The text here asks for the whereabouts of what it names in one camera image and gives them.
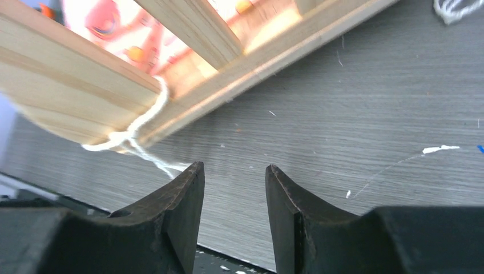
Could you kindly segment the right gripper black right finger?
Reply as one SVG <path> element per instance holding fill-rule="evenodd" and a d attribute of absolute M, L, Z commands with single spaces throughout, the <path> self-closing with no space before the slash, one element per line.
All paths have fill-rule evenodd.
<path fill-rule="evenodd" d="M 265 170 L 277 273 L 482 273 L 483 208 L 383 206 L 362 216 Z"/>

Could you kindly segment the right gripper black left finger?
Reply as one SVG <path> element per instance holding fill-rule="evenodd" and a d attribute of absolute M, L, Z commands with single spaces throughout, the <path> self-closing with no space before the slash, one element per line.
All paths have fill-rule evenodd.
<path fill-rule="evenodd" d="M 2 273 L 192 273 L 204 164 L 107 217 L 38 201 L 1 203 Z"/>

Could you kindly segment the wooden slatted pet bed frame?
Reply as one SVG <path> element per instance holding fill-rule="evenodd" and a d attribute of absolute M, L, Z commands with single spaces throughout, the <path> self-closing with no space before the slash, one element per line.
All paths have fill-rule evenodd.
<path fill-rule="evenodd" d="M 1 2 L 1 92 L 27 119 L 80 144 L 178 102 L 329 1 L 63 1 L 63 23 Z"/>

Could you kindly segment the pink printed cushion with ties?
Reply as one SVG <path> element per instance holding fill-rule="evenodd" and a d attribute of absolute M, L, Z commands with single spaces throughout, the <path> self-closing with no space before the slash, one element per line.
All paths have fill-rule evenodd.
<path fill-rule="evenodd" d="M 87 151 L 121 147 L 153 162 L 174 178 L 172 170 L 184 171 L 187 164 L 169 163 L 151 154 L 142 146 L 144 142 L 174 133 L 393 4 L 394 1 L 329 1 L 293 28 L 251 51 L 244 60 L 197 85 L 178 102 L 170 101 L 175 90 L 161 79 L 161 93 L 149 110 L 124 131 L 109 133 L 106 142 L 82 147 Z"/>

